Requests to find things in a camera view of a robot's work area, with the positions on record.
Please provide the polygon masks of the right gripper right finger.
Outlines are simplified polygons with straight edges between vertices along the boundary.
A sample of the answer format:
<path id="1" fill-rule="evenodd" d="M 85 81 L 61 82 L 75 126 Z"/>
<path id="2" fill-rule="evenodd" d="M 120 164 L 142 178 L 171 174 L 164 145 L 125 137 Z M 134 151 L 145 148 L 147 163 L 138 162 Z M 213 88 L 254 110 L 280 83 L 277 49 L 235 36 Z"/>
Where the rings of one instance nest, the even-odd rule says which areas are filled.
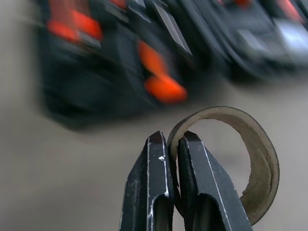
<path id="1" fill-rule="evenodd" d="M 178 148 L 185 231 L 253 231 L 232 180 L 198 135 L 187 131 Z"/>

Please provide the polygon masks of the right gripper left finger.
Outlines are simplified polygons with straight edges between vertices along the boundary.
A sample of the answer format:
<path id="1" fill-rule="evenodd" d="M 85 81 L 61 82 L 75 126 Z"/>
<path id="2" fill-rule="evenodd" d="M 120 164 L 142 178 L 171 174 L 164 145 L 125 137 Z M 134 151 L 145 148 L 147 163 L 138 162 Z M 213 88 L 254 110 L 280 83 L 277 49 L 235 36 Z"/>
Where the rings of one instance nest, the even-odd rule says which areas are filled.
<path id="1" fill-rule="evenodd" d="M 125 184 L 121 231 L 172 231 L 174 189 L 166 139 L 150 135 Z"/>

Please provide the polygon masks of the black tape roll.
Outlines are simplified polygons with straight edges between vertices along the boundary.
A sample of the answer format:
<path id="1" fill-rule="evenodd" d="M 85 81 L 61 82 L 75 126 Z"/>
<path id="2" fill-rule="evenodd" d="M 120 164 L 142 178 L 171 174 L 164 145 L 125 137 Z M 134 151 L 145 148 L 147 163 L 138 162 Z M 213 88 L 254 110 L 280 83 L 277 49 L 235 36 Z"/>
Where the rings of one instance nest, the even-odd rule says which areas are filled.
<path id="1" fill-rule="evenodd" d="M 222 121 L 241 136 L 250 157 L 251 173 L 240 200 L 251 225 L 259 222 L 271 207 L 280 180 L 275 148 L 261 125 L 248 113 L 233 107 L 217 106 L 198 111 L 181 120 L 171 130 L 167 145 L 173 160 L 178 143 L 189 127 L 202 119 Z"/>

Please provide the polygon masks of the long black orange screwdriver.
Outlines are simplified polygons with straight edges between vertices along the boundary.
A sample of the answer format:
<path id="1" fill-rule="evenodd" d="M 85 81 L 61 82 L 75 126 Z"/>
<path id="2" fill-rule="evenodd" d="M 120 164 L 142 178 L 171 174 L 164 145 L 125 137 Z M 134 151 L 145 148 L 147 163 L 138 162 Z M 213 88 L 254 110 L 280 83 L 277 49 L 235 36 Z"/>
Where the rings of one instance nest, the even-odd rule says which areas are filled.
<path id="1" fill-rule="evenodd" d="M 150 72 L 145 80 L 145 89 L 162 103 L 178 103 L 187 98 L 186 89 L 171 75 L 165 57 L 144 41 L 139 41 L 139 58 Z"/>

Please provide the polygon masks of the short black orange screwdriver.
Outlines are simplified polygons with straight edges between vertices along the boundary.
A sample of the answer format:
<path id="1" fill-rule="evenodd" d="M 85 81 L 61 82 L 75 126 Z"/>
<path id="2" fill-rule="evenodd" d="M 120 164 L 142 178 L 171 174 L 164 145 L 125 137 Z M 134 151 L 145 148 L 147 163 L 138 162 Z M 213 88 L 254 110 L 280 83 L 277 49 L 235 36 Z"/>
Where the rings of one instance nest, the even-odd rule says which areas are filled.
<path id="1" fill-rule="evenodd" d="M 100 41 L 103 33 L 100 24 L 92 17 L 77 10 L 68 10 L 60 17 L 53 15 L 47 29 L 55 35 L 71 42 L 81 42 L 81 33 Z"/>

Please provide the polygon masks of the black tool case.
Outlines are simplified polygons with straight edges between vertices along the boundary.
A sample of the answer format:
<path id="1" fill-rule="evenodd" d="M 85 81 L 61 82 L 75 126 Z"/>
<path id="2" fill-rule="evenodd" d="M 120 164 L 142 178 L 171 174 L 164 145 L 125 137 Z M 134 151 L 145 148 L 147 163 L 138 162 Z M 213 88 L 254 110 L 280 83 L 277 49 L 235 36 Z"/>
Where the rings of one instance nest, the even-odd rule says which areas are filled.
<path id="1" fill-rule="evenodd" d="M 145 89 L 150 76 L 139 41 L 161 53 L 187 98 L 215 72 L 255 82 L 308 71 L 293 59 L 274 23 L 273 0 L 34 0 L 42 101 L 53 119 L 78 128 L 166 106 Z M 47 29 L 53 15 L 77 10 L 96 20 L 98 41 L 71 42 Z"/>

